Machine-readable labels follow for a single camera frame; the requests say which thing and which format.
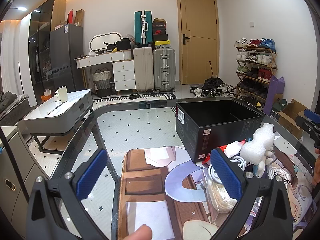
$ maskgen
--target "gray coffee table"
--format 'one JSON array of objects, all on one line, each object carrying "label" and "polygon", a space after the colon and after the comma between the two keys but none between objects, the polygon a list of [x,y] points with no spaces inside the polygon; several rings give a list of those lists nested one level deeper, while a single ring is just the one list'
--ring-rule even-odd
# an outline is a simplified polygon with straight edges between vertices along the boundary
[{"label": "gray coffee table", "polygon": [[[89,111],[92,111],[92,106],[91,90],[71,92],[68,93],[67,102],[62,103],[50,98],[29,113],[23,120],[30,134],[34,136],[41,152],[62,154],[63,151],[44,149],[43,145],[50,136],[63,136],[75,130],[84,116]],[[38,136],[46,136],[46,138],[40,142]]]}]

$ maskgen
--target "blue gripper pad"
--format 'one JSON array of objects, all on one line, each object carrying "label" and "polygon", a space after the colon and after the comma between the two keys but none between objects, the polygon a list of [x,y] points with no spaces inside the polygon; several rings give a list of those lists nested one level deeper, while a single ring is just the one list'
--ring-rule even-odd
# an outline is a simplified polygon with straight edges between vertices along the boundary
[{"label": "blue gripper pad", "polygon": [[221,150],[219,150],[213,149],[211,151],[210,162],[217,172],[223,186],[226,188],[229,196],[239,201],[243,194],[242,182],[239,180],[239,176],[237,176],[231,168],[231,165],[233,166],[234,163],[229,161],[228,157]]},{"label": "blue gripper pad", "polygon": [[106,166],[108,155],[105,150],[101,150],[95,159],[89,164],[76,184],[76,196],[78,200],[88,198],[96,184],[100,174]]}]

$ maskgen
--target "cup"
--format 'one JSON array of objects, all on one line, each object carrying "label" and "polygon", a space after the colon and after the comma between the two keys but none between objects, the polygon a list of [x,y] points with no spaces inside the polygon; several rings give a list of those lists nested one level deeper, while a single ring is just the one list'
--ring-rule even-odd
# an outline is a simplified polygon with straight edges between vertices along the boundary
[{"label": "cup", "polygon": [[62,103],[68,101],[68,92],[67,92],[67,86],[62,86],[58,88],[58,93],[60,96],[60,100]]}]

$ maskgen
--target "white drawer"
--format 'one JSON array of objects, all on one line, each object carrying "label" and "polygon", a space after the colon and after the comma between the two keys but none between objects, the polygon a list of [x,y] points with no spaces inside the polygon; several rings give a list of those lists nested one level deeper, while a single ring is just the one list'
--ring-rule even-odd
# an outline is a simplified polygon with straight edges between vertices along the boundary
[{"label": "white drawer", "polygon": [[127,90],[127,89],[136,89],[136,81],[125,80],[115,82],[116,91]]},{"label": "white drawer", "polygon": [[123,51],[100,54],[98,56],[80,59],[77,64],[77,68],[88,67],[92,65],[118,61],[118,60],[124,60]]},{"label": "white drawer", "polygon": [[133,60],[113,62],[113,72],[134,70]]},{"label": "white drawer", "polygon": [[134,79],[134,70],[114,72],[115,82]]}]

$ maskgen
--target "purple bag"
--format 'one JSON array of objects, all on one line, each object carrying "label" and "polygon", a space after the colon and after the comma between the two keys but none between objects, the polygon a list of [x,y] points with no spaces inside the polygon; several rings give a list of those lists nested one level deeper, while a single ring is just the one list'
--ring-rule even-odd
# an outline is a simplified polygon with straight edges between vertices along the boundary
[{"label": "purple bag", "polygon": [[276,78],[276,76],[272,76],[270,83],[269,83],[269,89],[268,89],[268,95],[266,99],[266,104],[264,106],[263,112],[270,116],[271,109],[273,106],[273,100],[275,98],[275,94],[283,94],[284,91],[284,78],[281,77],[279,79]]}]

